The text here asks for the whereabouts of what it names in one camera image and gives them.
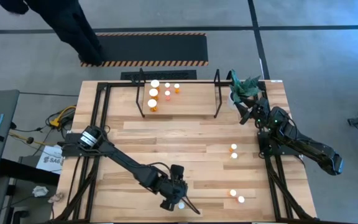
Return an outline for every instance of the concrete floor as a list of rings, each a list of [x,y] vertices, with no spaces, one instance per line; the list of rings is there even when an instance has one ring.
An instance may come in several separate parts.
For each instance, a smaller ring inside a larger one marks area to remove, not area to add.
[[[94,28],[168,26],[251,26],[246,0],[82,0]],[[254,0],[260,26],[358,25],[356,0]],[[0,30],[49,29],[35,13],[20,17],[0,7]],[[208,33],[208,67],[235,69],[242,77],[261,75],[253,31]],[[306,160],[314,204],[323,220],[358,223],[358,131],[346,119],[358,110],[358,30],[261,31],[271,79],[282,79],[294,120],[301,132],[337,150],[343,174],[332,177]],[[77,95],[83,80],[117,80],[139,68],[81,68],[76,53],[55,34],[0,34],[0,90]],[[145,70],[183,70],[146,68]],[[21,95],[14,121],[21,129],[44,119],[76,97]],[[43,139],[46,133],[33,136]],[[49,142],[59,141],[52,133]],[[8,140],[4,157],[17,160],[33,149]]]

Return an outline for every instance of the wooden table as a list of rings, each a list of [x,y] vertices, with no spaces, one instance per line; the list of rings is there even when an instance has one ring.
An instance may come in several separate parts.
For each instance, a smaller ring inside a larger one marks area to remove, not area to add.
[[[72,128],[75,133],[82,132],[90,123],[96,85],[94,81],[82,84]],[[280,106],[289,112],[283,83],[266,81],[266,87],[270,106]],[[222,87],[222,91],[223,104],[216,119],[212,116],[142,118],[135,104],[136,88],[112,88],[106,120],[111,128],[109,140],[139,163],[159,161],[168,166],[184,166],[188,196],[201,215],[177,207],[174,212],[161,209],[161,195],[143,189],[129,172],[112,160],[102,158],[91,222],[274,221],[265,161],[258,157],[257,129],[253,121],[239,124],[239,113],[226,104],[229,87]],[[230,159],[232,143],[238,145],[236,160]],[[302,163],[294,156],[282,156],[282,160],[289,191],[307,213],[316,216]],[[65,160],[58,192],[68,195],[75,162],[76,158]],[[245,203],[238,204],[229,197],[230,189],[236,189],[244,196]],[[282,217],[286,217],[281,192],[277,191]],[[85,215],[86,200],[87,194],[82,199],[80,218]],[[66,199],[55,203],[55,215],[61,214],[65,206]]]

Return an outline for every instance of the white paper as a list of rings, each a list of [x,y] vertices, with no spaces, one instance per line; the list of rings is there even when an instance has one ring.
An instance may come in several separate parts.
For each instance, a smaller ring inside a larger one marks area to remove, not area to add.
[[[60,146],[45,146],[41,158],[38,161],[37,169],[43,169],[60,174],[62,166],[63,159],[62,149]]]

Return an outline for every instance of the hazard tape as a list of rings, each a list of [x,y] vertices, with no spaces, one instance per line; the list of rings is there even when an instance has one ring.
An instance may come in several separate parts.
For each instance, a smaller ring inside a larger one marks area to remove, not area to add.
[[[81,62],[81,67],[172,67],[172,66],[207,66],[206,61],[112,61],[100,66]]]
[[[98,36],[128,36],[128,35],[206,35],[206,33],[189,33],[189,32],[171,32],[171,33],[113,33],[97,34]]]

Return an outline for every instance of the small plant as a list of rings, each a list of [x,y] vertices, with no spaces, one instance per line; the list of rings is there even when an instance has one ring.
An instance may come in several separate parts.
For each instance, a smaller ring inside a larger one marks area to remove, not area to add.
[[[236,71],[231,70],[231,77],[233,79],[233,85],[230,85],[230,89],[233,93],[233,102],[241,103],[241,97],[248,98],[250,96],[256,96],[260,91],[258,87],[258,81],[260,76],[255,78],[247,78],[246,81],[241,82],[236,75]]]

